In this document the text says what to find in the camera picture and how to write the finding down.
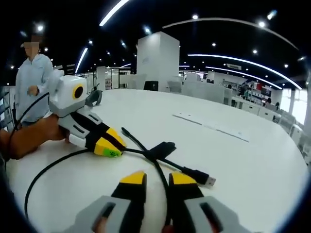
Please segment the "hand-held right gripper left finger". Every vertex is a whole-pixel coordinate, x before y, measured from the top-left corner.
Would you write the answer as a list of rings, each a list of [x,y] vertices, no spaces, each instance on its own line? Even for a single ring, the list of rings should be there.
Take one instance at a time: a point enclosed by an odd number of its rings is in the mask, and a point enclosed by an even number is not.
[[[65,233],[94,233],[106,219],[106,233],[139,233],[144,218],[147,174],[134,172],[122,178],[111,196],[101,196],[80,211]]]

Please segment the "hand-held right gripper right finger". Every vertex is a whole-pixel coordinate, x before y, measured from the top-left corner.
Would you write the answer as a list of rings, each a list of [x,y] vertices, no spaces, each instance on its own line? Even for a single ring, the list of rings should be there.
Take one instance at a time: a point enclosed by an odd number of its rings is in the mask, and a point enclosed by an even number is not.
[[[197,182],[181,172],[169,175],[170,233],[249,233],[238,215],[212,196],[204,196]]]

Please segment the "person's left hand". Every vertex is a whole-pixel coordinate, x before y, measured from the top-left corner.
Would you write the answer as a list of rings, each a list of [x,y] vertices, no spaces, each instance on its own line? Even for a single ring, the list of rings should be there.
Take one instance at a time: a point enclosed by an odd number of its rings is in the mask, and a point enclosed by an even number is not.
[[[69,143],[69,131],[58,124],[59,117],[51,114],[46,118],[40,119],[37,123],[47,140],[60,141],[64,140]]]

